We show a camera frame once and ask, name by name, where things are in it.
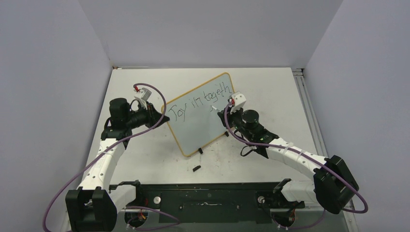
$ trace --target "white wall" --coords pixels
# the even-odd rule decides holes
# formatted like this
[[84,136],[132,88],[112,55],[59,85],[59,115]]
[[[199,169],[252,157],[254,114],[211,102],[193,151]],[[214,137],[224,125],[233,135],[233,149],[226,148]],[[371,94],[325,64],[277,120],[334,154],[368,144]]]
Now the white wall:
[[410,231],[409,9],[344,0],[305,70],[326,148],[368,200],[356,215],[364,232]]
[[49,201],[85,164],[110,72],[77,0],[0,1],[2,232],[42,231]]
[[80,0],[117,66],[305,67],[342,0]]

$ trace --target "whiteboard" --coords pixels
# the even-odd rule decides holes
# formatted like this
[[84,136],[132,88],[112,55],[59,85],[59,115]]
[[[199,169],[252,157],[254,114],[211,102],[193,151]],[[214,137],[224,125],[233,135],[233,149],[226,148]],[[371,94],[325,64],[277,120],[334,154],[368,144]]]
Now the whiteboard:
[[224,72],[167,102],[167,123],[182,155],[191,156],[225,133],[212,106],[223,110],[234,92],[231,76]]

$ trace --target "white table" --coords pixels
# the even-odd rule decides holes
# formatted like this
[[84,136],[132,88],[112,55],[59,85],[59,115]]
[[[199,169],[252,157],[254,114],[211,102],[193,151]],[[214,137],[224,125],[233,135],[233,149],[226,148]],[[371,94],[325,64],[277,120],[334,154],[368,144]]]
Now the white table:
[[[103,125],[114,98],[133,100],[133,84],[158,88],[167,101],[203,82],[228,72],[236,91],[247,98],[245,109],[254,109],[269,131],[316,153],[305,112],[290,68],[234,69],[133,69],[113,70],[87,163],[96,156]],[[152,90],[149,99],[161,110],[162,99]],[[140,127],[133,133],[145,130]],[[294,169],[256,153],[239,155],[244,145],[232,136],[222,136],[205,147],[204,154],[182,156],[167,124],[130,140],[120,158],[111,184],[138,179],[142,184],[275,182],[284,178],[308,180]],[[201,169],[192,169],[201,165]]]

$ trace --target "black strap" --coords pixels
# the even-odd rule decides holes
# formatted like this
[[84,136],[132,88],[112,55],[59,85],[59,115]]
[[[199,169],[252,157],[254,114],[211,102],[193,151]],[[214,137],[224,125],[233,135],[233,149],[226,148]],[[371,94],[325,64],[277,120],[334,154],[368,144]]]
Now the black strap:
[[241,153],[240,153],[240,155],[241,155],[242,157],[245,157],[245,156],[249,155],[252,151],[255,151],[255,150],[256,150],[256,149],[251,149],[251,150],[249,150],[247,153],[242,154],[242,152],[243,152],[243,150],[245,149],[245,147],[250,147],[250,146],[244,146],[244,147],[242,148]]

